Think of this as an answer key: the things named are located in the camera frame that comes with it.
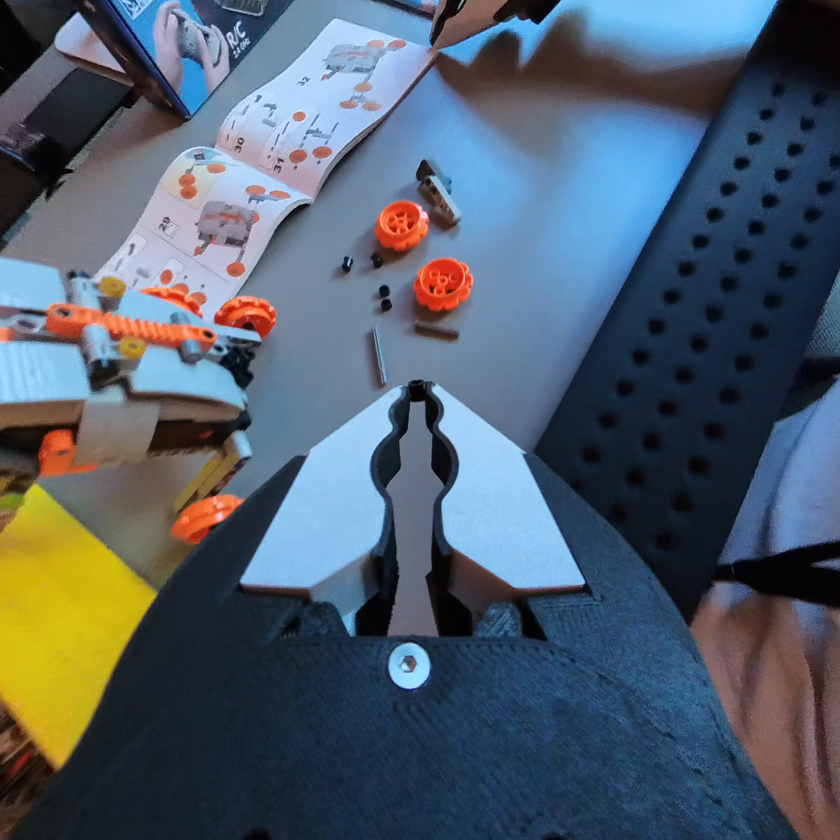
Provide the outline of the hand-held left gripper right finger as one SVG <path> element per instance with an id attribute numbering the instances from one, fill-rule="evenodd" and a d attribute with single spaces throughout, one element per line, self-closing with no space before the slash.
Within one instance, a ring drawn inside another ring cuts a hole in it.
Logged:
<path id="1" fill-rule="evenodd" d="M 526 452 L 441 385 L 425 386 L 434 502 L 429 599 L 440 636 L 470 636 L 496 603 L 586 582 Z"/>

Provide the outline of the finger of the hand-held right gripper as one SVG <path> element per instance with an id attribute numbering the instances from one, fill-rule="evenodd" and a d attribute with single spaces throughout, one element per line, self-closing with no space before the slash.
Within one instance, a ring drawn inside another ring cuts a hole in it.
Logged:
<path id="1" fill-rule="evenodd" d="M 436 49 L 456 45 L 518 16 L 525 6 L 525 1 L 440 1 L 429 44 Z"/>

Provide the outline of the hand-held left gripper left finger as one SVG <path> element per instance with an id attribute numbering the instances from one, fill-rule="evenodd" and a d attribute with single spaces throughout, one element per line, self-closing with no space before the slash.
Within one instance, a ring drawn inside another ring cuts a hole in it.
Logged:
<path id="1" fill-rule="evenodd" d="M 351 635 L 387 635 L 398 583 L 388 486 L 411 411 L 392 388 L 305 456 L 240 586 L 333 605 Z"/>

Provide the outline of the orange toothed wheel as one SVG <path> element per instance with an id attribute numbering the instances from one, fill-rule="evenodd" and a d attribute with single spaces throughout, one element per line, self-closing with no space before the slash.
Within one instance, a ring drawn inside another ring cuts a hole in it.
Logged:
<path id="1" fill-rule="evenodd" d="M 416 273 L 416 301 L 431 312 L 449 312 L 467 301 L 474 280 L 466 263 L 455 258 L 432 259 Z"/>
<path id="2" fill-rule="evenodd" d="M 384 207 L 376 218 L 374 236 L 382 247 L 402 253 L 416 247 L 428 228 L 429 215 L 419 204 L 397 201 Z"/>

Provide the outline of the yellow plastic parts bin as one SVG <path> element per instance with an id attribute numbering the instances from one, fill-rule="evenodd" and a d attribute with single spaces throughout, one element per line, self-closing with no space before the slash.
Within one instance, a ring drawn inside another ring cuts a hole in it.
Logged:
<path id="1" fill-rule="evenodd" d="M 2 703 L 54 770 L 155 597 L 39 486 L 2 531 Z"/>

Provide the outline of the grey beam assembly blue pin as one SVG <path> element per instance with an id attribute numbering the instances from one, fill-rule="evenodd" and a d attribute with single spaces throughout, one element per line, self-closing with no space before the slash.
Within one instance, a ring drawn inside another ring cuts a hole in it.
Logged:
<path id="1" fill-rule="evenodd" d="M 449 227 L 458 225 L 463 214 L 453 198 L 452 180 L 432 159 L 423 158 L 416 169 L 418 191 L 438 219 Z"/>

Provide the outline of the open instruction booklet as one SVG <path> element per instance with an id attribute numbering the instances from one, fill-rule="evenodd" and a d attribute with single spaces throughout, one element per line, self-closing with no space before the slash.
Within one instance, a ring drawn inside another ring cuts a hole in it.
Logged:
<path id="1" fill-rule="evenodd" d="M 202 308 L 233 298 L 279 225 L 404 99 L 438 56 L 339 18 L 228 113 L 214 146 L 168 166 L 130 236 L 95 274 L 183 285 Z"/>

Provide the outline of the grey orange toy robot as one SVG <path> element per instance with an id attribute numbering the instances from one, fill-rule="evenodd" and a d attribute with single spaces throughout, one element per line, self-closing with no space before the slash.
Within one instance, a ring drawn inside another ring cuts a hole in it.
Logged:
<path id="1" fill-rule="evenodd" d="M 249 367 L 277 323 L 263 298 L 211 317 L 195 294 L 2 258 L 2 529 L 44 478 L 209 454 L 175 502 L 198 543 L 237 507 L 221 501 L 251 457 Z"/>

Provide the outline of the blue robot kit box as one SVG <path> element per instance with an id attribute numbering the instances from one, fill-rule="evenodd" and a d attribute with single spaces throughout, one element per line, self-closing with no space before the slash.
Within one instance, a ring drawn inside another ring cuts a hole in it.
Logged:
<path id="1" fill-rule="evenodd" d="M 135 90 L 190 119 L 290 1 L 76 1 Z"/>

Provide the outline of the black perforated chair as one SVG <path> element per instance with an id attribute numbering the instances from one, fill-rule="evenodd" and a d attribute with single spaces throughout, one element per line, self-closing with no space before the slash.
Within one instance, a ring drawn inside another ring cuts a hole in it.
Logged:
<path id="1" fill-rule="evenodd" d="M 838 273 L 838 91 L 778 2 L 534 449 L 689 621 Z"/>

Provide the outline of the tan wooden board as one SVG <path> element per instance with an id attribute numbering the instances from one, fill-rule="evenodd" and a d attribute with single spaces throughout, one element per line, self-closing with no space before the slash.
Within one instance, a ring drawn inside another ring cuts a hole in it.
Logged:
<path id="1" fill-rule="evenodd" d="M 58 29 L 52 45 L 79 68 L 133 87 L 129 76 L 79 13 L 73 13 Z"/>

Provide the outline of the black flat case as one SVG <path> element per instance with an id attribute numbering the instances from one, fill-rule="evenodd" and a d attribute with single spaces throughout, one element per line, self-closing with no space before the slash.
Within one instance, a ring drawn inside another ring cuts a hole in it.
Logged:
<path id="1" fill-rule="evenodd" d="M 42 178 L 19 168 L 1 152 L 1 235 L 5 236 L 40 198 L 50 198 L 72 173 L 70 163 L 121 108 L 137 100 L 133 89 L 86 70 L 73 70 L 35 109 L 16 122 L 48 135 L 66 150 L 63 171 Z"/>

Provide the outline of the small black box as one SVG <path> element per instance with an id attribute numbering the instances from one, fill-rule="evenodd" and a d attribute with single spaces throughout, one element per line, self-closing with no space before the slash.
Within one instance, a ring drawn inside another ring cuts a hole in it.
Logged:
<path id="1" fill-rule="evenodd" d="M 2 130 L 1 152 L 19 168 L 45 179 L 62 172 L 68 162 L 67 151 L 58 141 L 22 123 Z"/>

